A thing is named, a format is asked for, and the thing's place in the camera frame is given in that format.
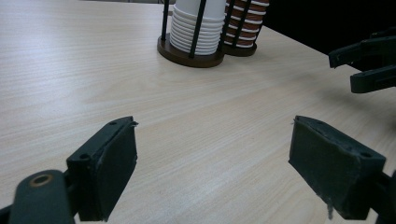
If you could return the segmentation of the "stack of white paper cups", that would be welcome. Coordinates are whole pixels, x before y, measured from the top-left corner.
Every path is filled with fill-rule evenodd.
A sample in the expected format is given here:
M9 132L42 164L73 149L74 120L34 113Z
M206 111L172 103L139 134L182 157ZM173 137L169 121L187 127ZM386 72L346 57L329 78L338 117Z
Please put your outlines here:
M170 42L184 52L191 51L201 0L177 0L173 6ZM225 18L226 0L206 0L195 54L213 54L218 47Z

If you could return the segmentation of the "stack of brown paper cups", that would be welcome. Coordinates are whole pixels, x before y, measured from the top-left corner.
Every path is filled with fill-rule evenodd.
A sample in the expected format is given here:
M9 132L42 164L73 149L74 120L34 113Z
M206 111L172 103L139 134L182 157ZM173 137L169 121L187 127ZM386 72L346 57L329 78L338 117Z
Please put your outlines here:
M240 49L253 47L262 28L269 0L226 0L225 16L229 18L224 44Z

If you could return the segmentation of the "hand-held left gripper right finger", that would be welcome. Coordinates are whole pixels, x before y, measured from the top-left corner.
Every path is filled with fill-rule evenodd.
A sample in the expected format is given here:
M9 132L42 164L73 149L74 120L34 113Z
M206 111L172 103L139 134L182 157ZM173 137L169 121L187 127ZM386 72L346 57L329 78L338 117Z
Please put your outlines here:
M289 163L345 219L364 220L386 158L331 125L297 116Z

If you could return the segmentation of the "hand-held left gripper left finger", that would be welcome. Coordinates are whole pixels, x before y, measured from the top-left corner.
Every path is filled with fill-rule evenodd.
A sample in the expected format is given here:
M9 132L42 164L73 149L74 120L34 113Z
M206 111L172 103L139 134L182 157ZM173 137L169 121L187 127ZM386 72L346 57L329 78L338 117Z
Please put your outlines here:
M82 221L107 221L137 162L132 116L107 123L66 160L72 211Z

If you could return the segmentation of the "dark round cup holder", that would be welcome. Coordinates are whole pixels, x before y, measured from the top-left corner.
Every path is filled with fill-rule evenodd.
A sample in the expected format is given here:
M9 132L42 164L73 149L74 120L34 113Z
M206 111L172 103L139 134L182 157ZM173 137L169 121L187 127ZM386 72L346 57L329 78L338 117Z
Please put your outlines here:
M253 47L249 48L249 49L240 49L240 48L237 48L234 46L228 46L228 45L224 44L223 37L226 34L226 28L228 27L229 20L230 19L225 16L225 21L224 21L224 25L223 25L223 29L222 29L222 34L220 37L220 42L219 42L219 49L225 54L233 55L233 56L237 56L237 57L247 57L247 56L253 55L257 49L256 41L253 44Z
M169 14L169 1L163 0L163 22L162 32L158 37L157 50L167 60L180 65L195 67L195 68L209 68L222 63L224 54L216 50L213 54L207 56L191 55L190 52L183 52L173 47L170 43L170 34L167 32L167 22Z

